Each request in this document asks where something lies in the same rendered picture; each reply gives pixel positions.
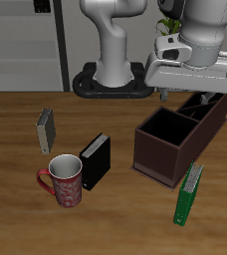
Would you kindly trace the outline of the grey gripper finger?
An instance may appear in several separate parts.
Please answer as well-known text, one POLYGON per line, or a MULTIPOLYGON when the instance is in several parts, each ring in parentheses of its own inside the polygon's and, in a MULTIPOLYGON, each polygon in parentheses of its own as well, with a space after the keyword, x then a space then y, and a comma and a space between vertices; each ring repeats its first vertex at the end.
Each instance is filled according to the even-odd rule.
POLYGON ((159 89, 160 91, 160 100, 166 102, 168 98, 167 89, 159 89))
POLYGON ((200 97, 200 104, 207 105, 209 101, 215 96, 215 93, 207 92, 200 97))

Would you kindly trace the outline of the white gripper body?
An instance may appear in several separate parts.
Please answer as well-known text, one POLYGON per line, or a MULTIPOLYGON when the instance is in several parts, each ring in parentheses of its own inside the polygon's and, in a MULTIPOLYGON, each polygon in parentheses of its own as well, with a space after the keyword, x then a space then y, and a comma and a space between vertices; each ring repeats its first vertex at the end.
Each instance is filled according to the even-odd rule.
POLYGON ((152 52, 144 81, 149 87, 227 94, 227 52, 221 51, 217 62, 204 70, 186 69, 182 63, 160 60, 152 52))

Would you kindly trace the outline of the dark brown desk caddy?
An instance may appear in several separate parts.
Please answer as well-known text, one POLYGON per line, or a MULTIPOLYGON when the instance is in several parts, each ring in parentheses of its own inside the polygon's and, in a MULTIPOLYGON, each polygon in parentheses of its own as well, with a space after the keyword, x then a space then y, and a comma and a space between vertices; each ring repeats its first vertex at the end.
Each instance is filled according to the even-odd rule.
POLYGON ((132 170, 175 189, 226 122, 227 94, 200 99, 194 93, 176 111, 160 107, 135 129, 132 170))

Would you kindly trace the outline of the black book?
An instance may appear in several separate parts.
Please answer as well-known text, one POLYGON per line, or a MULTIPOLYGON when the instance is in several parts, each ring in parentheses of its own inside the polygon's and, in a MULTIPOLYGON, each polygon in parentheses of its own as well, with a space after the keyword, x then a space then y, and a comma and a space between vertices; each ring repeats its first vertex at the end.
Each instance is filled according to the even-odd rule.
POLYGON ((111 137, 101 132, 79 153, 79 158, 83 188, 92 190, 111 168, 111 137))

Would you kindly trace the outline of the green book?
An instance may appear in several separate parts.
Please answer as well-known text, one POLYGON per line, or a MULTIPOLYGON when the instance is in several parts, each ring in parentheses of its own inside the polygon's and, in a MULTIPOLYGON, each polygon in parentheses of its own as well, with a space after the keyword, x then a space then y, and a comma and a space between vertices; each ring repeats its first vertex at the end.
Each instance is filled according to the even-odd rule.
POLYGON ((179 189, 173 222, 184 226, 193 205, 199 185, 203 165, 191 162, 185 178, 179 189))

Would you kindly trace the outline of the grey book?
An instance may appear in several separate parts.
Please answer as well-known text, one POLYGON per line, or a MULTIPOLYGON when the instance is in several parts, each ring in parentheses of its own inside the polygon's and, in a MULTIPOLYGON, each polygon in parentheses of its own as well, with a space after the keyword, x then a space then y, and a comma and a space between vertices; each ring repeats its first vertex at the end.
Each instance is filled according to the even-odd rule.
POLYGON ((49 154, 53 146, 56 129, 52 109, 43 109, 36 123, 36 129, 42 154, 49 154))

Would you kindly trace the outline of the green pot plant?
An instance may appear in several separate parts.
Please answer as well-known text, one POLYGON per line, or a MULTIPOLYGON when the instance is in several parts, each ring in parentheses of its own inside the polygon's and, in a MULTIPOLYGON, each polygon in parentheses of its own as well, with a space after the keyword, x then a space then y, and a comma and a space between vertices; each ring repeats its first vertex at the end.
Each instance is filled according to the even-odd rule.
POLYGON ((164 16, 156 23, 155 29, 162 36, 168 36, 178 33, 181 29, 181 23, 178 20, 164 16))

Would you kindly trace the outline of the red patterned mug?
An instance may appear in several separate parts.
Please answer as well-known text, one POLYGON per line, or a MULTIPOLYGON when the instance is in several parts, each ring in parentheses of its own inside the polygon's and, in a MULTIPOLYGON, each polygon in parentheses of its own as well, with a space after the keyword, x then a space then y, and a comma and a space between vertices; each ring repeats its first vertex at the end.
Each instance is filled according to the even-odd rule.
POLYGON ((75 207, 82 200, 82 168, 81 160, 72 154, 61 154, 54 157, 48 168, 39 169, 37 181, 39 185, 53 194, 60 206, 75 207), (42 179, 45 174, 51 177, 53 186, 42 179))

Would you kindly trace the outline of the white shelf unit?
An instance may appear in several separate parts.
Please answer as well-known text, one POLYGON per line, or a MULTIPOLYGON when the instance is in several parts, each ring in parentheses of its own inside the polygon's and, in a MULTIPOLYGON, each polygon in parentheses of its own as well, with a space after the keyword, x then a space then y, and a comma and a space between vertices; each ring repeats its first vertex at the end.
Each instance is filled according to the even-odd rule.
POLYGON ((62 0, 0 0, 0 92, 69 89, 62 0))

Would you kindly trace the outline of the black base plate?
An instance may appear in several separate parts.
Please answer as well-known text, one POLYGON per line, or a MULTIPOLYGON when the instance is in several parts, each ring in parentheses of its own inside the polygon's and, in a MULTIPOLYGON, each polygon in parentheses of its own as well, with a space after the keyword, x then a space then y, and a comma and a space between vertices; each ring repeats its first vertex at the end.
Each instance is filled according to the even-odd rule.
POLYGON ((144 82, 144 67, 142 63, 131 62, 134 79, 123 87, 108 88, 93 79, 96 63, 88 62, 83 70, 73 79, 73 90, 77 96, 85 99, 142 99, 154 92, 154 87, 148 87, 144 82))

